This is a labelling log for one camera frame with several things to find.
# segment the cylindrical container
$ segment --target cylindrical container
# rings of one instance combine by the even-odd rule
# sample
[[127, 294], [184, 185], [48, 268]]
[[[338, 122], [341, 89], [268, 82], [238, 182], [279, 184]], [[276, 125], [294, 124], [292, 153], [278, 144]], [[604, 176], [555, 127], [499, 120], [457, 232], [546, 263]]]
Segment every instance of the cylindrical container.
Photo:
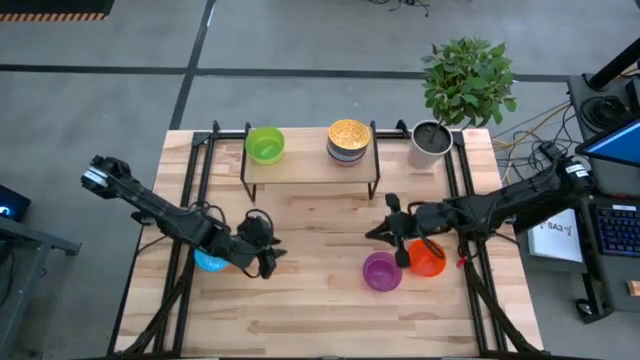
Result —
[[357, 120], [338, 120], [329, 127], [327, 152], [341, 166], [357, 164], [367, 152], [371, 130]]
[[374, 290], [391, 291], [402, 281], [402, 269], [396, 266], [393, 255], [377, 252], [369, 255], [362, 266], [362, 275]]
[[424, 244], [422, 239], [418, 239], [411, 243], [409, 246], [409, 261], [411, 262], [411, 272], [416, 275], [432, 277], [440, 274], [444, 270], [447, 264], [447, 257], [442, 246], [435, 241], [431, 241], [431, 244], [440, 250], [440, 253], [445, 254], [444, 259], [437, 257], [427, 245]]
[[409, 164], [418, 169], [429, 168], [448, 153], [451, 146], [453, 136], [449, 129], [434, 120], [419, 122], [411, 132]]
[[272, 165], [284, 154], [284, 135], [274, 127], [259, 127], [249, 131], [246, 142], [249, 157], [261, 165]]
[[218, 272], [229, 266], [229, 263], [221, 258], [207, 255], [200, 250], [193, 252], [196, 264], [204, 271]]

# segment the red clip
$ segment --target red clip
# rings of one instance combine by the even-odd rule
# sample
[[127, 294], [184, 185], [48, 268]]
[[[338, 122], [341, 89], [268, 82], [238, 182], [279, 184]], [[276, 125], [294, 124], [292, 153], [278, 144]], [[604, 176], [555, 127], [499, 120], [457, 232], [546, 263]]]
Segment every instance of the red clip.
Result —
[[456, 267], [459, 269], [462, 265], [464, 265], [464, 263], [467, 262], [467, 257], [463, 256], [460, 258], [460, 260], [458, 260], [458, 262], [456, 263]]

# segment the wooden table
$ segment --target wooden table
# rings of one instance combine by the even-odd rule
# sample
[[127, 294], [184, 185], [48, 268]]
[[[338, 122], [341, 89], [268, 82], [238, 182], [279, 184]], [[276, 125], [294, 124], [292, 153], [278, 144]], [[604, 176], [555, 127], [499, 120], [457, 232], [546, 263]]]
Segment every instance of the wooden table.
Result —
[[[168, 132], [160, 159], [154, 191], [174, 204], [180, 202], [192, 134]], [[488, 131], [466, 130], [464, 137], [477, 193], [499, 188]], [[289, 254], [278, 260], [269, 280], [249, 279], [235, 268], [221, 273], [196, 269], [182, 355], [477, 355], [464, 272], [455, 266], [455, 232], [433, 237], [448, 259], [435, 278], [405, 271], [396, 290], [379, 293], [362, 277], [369, 254], [392, 252], [389, 245], [363, 236], [388, 214], [385, 193], [397, 193], [403, 207], [409, 201], [449, 197], [444, 162], [428, 170], [410, 167], [409, 143], [378, 141], [382, 177], [372, 201], [361, 185], [354, 184], [259, 185], [256, 206], [271, 215], [276, 236]], [[207, 200], [224, 209], [232, 227], [254, 207], [239, 179], [242, 146], [237, 140], [216, 141], [208, 184]], [[457, 162], [456, 168], [464, 193]], [[197, 191], [195, 185], [192, 201]], [[513, 236], [510, 226], [500, 232]], [[159, 235], [155, 228], [145, 229], [140, 246]], [[501, 306], [529, 342], [542, 348], [518, 249], [500, 238], [487, 247]], [[167, 240], [136, 260], [116, 350], [130, 345], [158, 309], [170, 249]], [[484, 307], [483, 318], [491, 344], [491, 322]], [[167, 336], [173, 338], [173, 331], [170, 325]]]

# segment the white pot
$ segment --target white pot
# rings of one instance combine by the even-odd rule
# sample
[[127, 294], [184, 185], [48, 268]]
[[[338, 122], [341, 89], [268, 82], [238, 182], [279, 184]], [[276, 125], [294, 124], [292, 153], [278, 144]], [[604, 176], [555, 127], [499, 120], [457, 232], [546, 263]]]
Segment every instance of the white pot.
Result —
[[440, 126], [440, 129], [446, 131], [447, 136], [449, 137], [449, 146], [447, 146], [446, 150], [444, 150], [442, 152], [439, 152], [439, 153], [432, 153], [432, 152], [426, 151], [423, 148], [421, 148], [420, 146], [418, 146], [418, 144], [416, 143], [416, 139], [414, 137], [414, 134], [416, 133], [415, 131], [420, 126], [422, 126], [424, 124], [429, 124], [429, 123], [435, 124], [436, 126], [438, 125], [438, 122], [435, 121], [435, 120], [421, 121], [421, 122], [417, 123], [416, 126], [414, 126], [413, 131], [411, 132], [411, 145], [410, 145], [410, 149], [409, 149], [409, 164], [411, 166], [413, 166], [414, 168], [417, 168], [417, 169], [426, 169], [426, 168], [431, 167], [433, 164], [438, 162], [438, 160], [440, 160], [446, 153], [451, 151], [451, 146], [453, 146], [453, 135], [451, 134], [449, 129], [447, 129], [445, 126]]

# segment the purple cup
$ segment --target purple cup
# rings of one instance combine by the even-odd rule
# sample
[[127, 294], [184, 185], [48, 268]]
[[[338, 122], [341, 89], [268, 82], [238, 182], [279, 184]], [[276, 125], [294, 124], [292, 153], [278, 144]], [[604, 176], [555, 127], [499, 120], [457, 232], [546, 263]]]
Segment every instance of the purple cup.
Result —
[[396, 266], [393, 255], [377, 252], [369, 255], [364, 262], [362, 275], [372, 289], [391, 291], [400, 285], [402, 269]]

